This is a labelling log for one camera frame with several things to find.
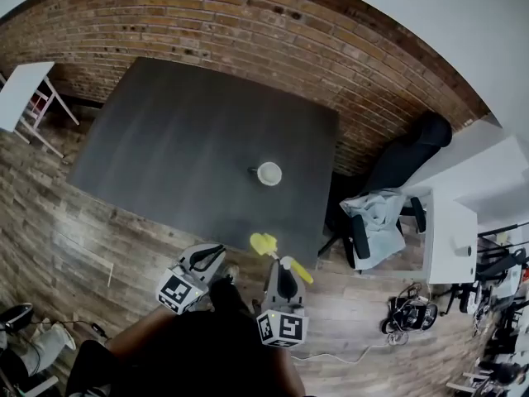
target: person's arm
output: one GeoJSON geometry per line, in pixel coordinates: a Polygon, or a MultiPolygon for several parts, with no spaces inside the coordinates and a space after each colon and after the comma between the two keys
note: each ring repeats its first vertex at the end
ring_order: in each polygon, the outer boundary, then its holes
{"type": "Polygon", "coordinates": [[[153,337],[166,329],[175,317],[175,312],[165,306],[159,306],[154,312],[108,340],[105,347],[117,359],[123,361],[141,351],[153,337]]]}
{"type": "Polygon", "coordinates": [[[292,363],[290,351],[286,348],[269,348],[275,380],[281,390],[290,397],[303,397],[305,386],[292,363]]]}

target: wooden floor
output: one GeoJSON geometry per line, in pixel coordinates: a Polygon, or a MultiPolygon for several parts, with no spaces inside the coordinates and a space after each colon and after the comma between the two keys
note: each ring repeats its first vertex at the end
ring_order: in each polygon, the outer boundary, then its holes
{"type": "MultiPolygon", "coordinates": [[[[39,318],[97,322],[109,336],[151,311],[162,270],[196,237],[150,222],[82,194],[65,183],[91,124],[44,126],[63,160],[0,132],[0,300],[32,302],[39,318]]],[[[241,267],[247,302],[260,297],[270,260],[229,251],[241,267]]],[[[308,287],[309,333],[295,352],[329,352],[354,361],[371,345],[384,345],[379,323],[401,280],[355,275],[340,246],[319,262],[308,287]]],[[[89,327],[71,330],[78,344],[89,327]]],[[[332,359],[296,362],[307,392],[318,396],[449,395],[445,383],[468,370],[483,338],[472,338],[471,319],[458,312],[433,329],[410,336],[404,347],[373,348],[358,365],[332,359]]],[[[51,368],[65,383],[75,354],[65,350],[51,368]]]]}

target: table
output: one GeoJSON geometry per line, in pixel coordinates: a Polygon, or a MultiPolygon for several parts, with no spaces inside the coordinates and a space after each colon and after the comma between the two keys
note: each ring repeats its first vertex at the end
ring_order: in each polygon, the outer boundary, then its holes
{"type": "Polygon", "coordinates": [[[92,126],[68,181],[153,221],[317,262],[338,126],[330,108],[229,74],[139,58],[92,126]],[[273,161],[281,182],[251,168],[273,161]]]}
{"type": "Polygon", "coordinates": [[[426,210],[422,270],[365,270],[365,274],[425,280],[428,284],[475,282],[478,216],[441,194],[418,196],[426,210]]]}
{"type": "Polygon", "coordinates": [[[54,64],[55,62],[30,63],[18,65],[15,68],[0,91],[0,108],[2,108],[2,111],[0,111],[0,128],[9,132],[15,132],[22,140],[29,144],[29,141],[15,129],[18,122],[20,122],[32,135],[36,136],[45,146],[62,158],[64,156],[37,131],[46,110],[55,98],[74,122],[77,125],[79,124],[79,121],[68,109],[47,77],[47,74],[54,64]],[[50,88],[51,96],[49,97],[37,90],[43,81],[50,88]],[[39,96],[46,100],[45,106],[40,110],[38,115],[27,108],[28,103],[35,93],[38,93],[39,96]],[[23,113],[26,113],[36,120],[33,126],[24,119],[22,116],[23,113]]]}

